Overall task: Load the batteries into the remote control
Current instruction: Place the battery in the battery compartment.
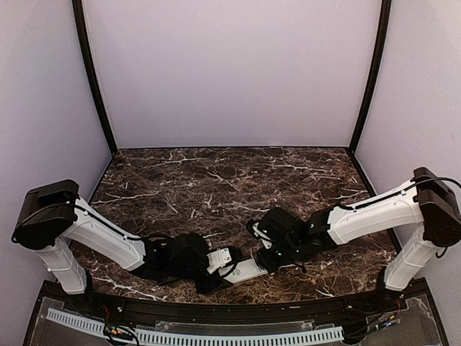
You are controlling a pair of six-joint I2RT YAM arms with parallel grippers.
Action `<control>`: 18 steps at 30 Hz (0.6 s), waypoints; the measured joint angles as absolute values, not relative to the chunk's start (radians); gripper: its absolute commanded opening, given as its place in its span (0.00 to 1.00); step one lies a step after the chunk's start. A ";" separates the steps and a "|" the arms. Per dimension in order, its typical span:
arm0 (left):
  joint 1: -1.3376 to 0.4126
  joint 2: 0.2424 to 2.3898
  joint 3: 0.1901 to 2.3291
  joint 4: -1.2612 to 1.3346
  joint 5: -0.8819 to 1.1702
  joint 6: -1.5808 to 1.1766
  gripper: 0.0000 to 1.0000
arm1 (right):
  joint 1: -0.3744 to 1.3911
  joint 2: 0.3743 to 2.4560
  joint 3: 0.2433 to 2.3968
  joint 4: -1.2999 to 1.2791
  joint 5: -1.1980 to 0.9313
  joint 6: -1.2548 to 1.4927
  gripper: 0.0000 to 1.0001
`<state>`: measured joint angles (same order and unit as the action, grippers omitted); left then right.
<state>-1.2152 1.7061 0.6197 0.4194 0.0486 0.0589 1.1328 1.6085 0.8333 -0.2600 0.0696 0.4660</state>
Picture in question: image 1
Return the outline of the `white remote control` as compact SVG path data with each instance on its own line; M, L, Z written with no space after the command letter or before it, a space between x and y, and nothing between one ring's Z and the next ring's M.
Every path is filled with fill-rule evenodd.
M232 284L239 284L244 281L266 275L268 272L263 267L257 265L254 259L247 259L239 262L236 268L225 277Z

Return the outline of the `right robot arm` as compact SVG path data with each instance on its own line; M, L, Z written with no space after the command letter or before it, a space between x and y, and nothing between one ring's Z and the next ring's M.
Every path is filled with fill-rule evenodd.
M439 251L460 242L460 209L450 187L454 183L454 179L419 167L412 179L362 202L318 210L307 221L273 208L260 220L249 221L246 229L263 243L256 253L258 265L276 272L284 265L307 262L363 236L415 225L411 238L385 268L379 288L368 295L368 307L382 313L394 303L395 292L406 289Z

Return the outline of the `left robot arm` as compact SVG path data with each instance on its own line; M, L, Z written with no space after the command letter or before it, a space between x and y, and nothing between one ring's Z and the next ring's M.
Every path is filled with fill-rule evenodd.
M227 277L241 260L235 247L211 250L203 236L136 236L98 214L70 179L27 192L12 242L37 253L64 291L86 314L96 314L101 297L91 289L91 275L80 266L67 241L77 241L104 255L131 275L167 285L194 282L202 295L232 286Z

